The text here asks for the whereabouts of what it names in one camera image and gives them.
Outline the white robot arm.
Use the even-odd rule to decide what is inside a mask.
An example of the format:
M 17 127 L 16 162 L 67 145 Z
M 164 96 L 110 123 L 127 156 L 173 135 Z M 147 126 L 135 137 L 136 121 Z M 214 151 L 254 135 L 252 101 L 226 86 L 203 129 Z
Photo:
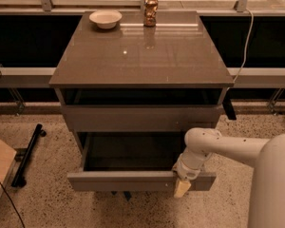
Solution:
M 248 228 L 285 228 L 285 133 L 271 139 L 224 137 L 212 128 L 192 128 L 174 165 L 174 196 L 181 198 L 216 153 L 254 168 Z

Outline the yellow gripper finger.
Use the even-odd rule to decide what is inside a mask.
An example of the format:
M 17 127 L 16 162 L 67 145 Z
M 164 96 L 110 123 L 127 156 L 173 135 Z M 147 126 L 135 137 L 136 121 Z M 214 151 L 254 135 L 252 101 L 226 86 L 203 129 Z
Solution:
M 180 199 L 190 189 L 191 182 L 189 180 L 177 179 L 174 189 L 174 197 Z

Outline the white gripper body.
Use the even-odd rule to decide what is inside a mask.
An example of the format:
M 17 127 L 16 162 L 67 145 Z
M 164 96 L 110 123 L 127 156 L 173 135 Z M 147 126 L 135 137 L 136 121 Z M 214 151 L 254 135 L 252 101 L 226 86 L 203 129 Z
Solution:
M 211 153 L 184 151 L 173 165 L 173 170 L 182 181 L 195 180 L 204 164 L 210 159 Z

